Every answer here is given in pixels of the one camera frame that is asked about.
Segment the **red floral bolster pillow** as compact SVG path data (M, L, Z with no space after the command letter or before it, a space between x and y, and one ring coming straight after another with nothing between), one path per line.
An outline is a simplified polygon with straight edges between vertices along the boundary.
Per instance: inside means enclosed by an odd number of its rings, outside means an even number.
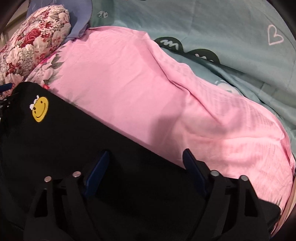
M45 6L32 13L1 50L1 99L51 55L71 30L69 11L61 4Z

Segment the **pink floral bedspread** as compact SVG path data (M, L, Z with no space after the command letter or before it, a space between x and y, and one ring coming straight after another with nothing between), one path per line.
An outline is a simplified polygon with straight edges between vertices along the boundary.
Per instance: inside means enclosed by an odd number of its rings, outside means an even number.
M292 212L295 159L281 122L262 105L196 76L146 32L91 28L27 81L47 85L177 165L188 148L224 175L248 176L258 197L281 209L275 232Z

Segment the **blue plaid pillow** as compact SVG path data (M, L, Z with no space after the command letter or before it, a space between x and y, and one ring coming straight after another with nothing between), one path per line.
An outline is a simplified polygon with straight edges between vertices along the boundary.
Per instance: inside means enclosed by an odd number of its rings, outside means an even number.
M88 23L92 15L92 0L44 0L30 1L26 18L28 18L36 10L54 4L63 5L70 16L71 31L65 42L81 38L87 29Z

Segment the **teal heart print sheet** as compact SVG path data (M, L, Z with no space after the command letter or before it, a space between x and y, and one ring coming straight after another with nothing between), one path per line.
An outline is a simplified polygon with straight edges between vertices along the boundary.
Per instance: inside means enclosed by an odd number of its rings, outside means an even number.
M295 149L295 38L267 1L93 1L92 27L144 31L208 82L281 121Z

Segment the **black pants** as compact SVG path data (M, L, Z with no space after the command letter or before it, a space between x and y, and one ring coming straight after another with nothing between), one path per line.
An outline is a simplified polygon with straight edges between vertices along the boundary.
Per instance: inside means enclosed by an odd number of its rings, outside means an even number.
M204 240L208 195L37 84L1 101L1 240Z

